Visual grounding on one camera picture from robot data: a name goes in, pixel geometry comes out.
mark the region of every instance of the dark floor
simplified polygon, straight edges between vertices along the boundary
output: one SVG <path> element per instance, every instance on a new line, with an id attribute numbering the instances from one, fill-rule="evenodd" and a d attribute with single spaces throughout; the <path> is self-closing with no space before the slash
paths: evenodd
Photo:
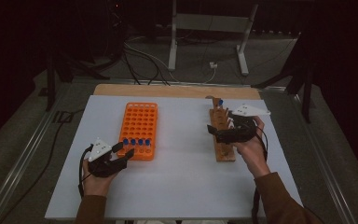
<path id="1" fill-rule="evenodd" d="M 159 58 L 161 62 L 155 62 L 163 77 L 172 85 L 249 86 L 277 75 L 296 43 L 290 36 L 251 35 L 245 49 L 250 74 L 244 77 L 240 73 L 234 49 L 240 41 L 240 38 L 230 36 L 210 44 L 179 46 L 177 69 L 171 74 L 162 64 L 168 63 L 168 37 L 159 37 L 154 41 L 142 37 L 134 38 L 127 41 L 127 48 Z M 127 55 L 133 70 L 142 76 L 138 76 L 142 83 L 147 83 L 156 74 L 155 65 L 150 61 L 133 56 L 130 52 Z M 209 68 L 209 62 L 217 62 L 212 80 L 213 69 Z M 46 87 L 46 73 L 40 74 L 34 80 L 34 93 L 1 129 L 0 186 L 4 186 L 7 174 L 21 153 L 29 148 L 34 151 L 29 162 L 24 165 L 26 169 L 20 172 L 21 175 L 15 181 L 17 187 L 13 188 L 13 192 L 7 193 L 7 201 L 0 202 L 0 215 L 6 214 L 25 194 L 47 164 L 49 152 L 53 148 L 52 160 L 46 172 L 25 194 L 23 200 L 10 210 L 3 223 L 71 222 L 46 220 L 44 215 L 81 114 L 75 115 L 71 123 L 62 125 L 60 129 L 60 124 L 52 120 L 57 111 L 77 111 L 84 108 L 99 83 L 134 83 L 128 66 L 122 61 L 102 74 L 111 79 L 101 81 L 78 74 L 72 83 L 61 83 L 58 87 L 57 103 L 49 113 L 45 112 L 47 99 L 37 95 L 41 88 Z M 152 84 L 162 85 L 158 79 Z M 312 89 L 312 123 L 307 124 L 298 112 L 297 97 L 282 91 L 288 81 L 290 78 L 275 83 L 274 87 L 261 91 L 261 96 L 268 109 L 274 111 L 271 118 L 303 204 L 324 223 L 358 223 L 358 162 L 319 89 L 315 86 Z M 250 220 L 234 221 L 251 223 Z"/>

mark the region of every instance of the forearm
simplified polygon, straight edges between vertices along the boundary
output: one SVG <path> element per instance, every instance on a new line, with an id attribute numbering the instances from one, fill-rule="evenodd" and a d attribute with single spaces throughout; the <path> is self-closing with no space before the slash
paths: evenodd
<path id="1" fill-rule="evenodd" d="M 268 223 L 321 223 L 319 218 L 290 196 L 278 173 L 260 176 L 255 183 Z"/>
<path id="2" fill-rule="evenodd" d="M 103 223 L 106 197 L 86 195 L 77 210 L 75 224 Z"/>

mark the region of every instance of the hand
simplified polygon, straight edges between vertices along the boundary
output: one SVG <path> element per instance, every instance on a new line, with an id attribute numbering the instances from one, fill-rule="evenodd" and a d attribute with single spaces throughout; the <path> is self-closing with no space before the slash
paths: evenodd
<path id="1" fill-rule="evenodd" d="M 84 195 L 100 195 L 106 197 L 110 183 L 112 183 L 112 180 L 117 174 L 108 177 L 91 175 L 88 160 L 83 160 L 83 178 L 86 176 L 88 177 L 83 181 Z"/>
<path id="2" fill-rule="evenodd" d="M 260 117 L 254 117 L 254 120 L 258 127 L 256 134 L 262 137 L 264 122 Z M 243 160 L 246 162 L 246 165 L 254 178 L 271 173 L 267 166 L 266 159 L 264 158 L 262 143 L 257 137 L 253 137 L 247 142 L 233 143 L 233 146 L 236 147 L 238 153 L 242 155 Z"/>

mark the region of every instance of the test tube rack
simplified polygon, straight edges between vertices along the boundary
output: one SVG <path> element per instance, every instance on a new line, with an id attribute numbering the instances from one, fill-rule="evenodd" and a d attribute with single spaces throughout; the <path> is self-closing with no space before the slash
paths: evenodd
<path id="1" fill-rule="evenodd" d="M 123 157 L 127 151 L 134 148 L 132 161 L 152 161 L 156 150 L 157 120 L 157 104 L 127 103 L 118 141 L 129 143 L 124 144 L 117 156 Z"/>
<path id="2" fill-rule="evenodd" d="M 230 125 L 228 117 L 228 108 L 224 108 L 222 99 L 213 98 L 213 109 L 209 110 L 211 124 L 217 130 L 227 130 Z M 214 153 L 216 161 L 235 161 L 235 154 L 231 144 L 217 143 L 216 137 L 213 135 Z"/>

